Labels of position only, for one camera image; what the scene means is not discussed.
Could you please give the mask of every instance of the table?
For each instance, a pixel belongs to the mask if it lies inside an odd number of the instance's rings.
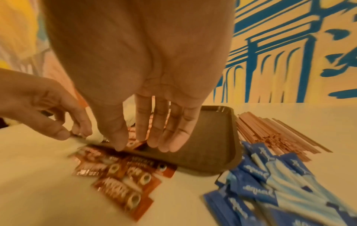
[[[307,166],[321,184],[357,209],[357,106],[243,104],[233,108],[236,114],[251,111],[280,119],[331,149],[333,153],[308,154],[312,161]],[[67,120],[65,126],[70,128]],[[202,194],[216,189],[217,176],[176,172],[173,178],[164,178],[151,194],[153,206],[135,224],[90,187],[93,178],[71,175],[75,162],[66,157],[83,145],[77,140],[55,141],[24,125],[1,129],[0,139],[2,226],[217,225],[202,201]]]

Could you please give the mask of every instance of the hand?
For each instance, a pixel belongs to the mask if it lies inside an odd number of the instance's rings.
[[[52,120],[39,111],[54,114]],[[54,80],[0,69],[0,116],[17,120],[57,140],[70,137],[63,126],[65,112],[73,119],[72,131],[89,136],[91,122],[84,108]]]
[[[42,10],[57,57],[116,150],[128,140],[122,102],[132,94],[137,139],[155,96],[148,145],[180,149],[224,69],[234,1],[43,0]]]

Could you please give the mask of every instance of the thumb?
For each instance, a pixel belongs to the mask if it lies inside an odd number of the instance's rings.
[[[13,119],[27,125],[31,129],[57,140],[67,140],[70,137],[69,131],[58,121],[54,121],[40,112],[25,108],[16,111]]]
[[[97,120],[98,129],[117,151],[128,143],[129,133],[123,115],[123,104],[115,106],[90,105]]]

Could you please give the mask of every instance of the fingernail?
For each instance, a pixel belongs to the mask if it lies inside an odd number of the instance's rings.
[[[67,140],[69,137],[70,137],[70,133],[69,133],[69,131],[67,131],[67,130],[61,130],[60,132],[58,132],[57,134],[56,134],[56,138],[58,139],[58,140]]]

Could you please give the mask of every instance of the brown plastic tray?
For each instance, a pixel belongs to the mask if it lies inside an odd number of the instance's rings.
[[[100,146],[111,147],[108,142]],[[202,106],[191,137],[177,152],[163,153],[147,144],[123,151],[213,174],[236,167],[242,159],[234,112],[225,106]]]

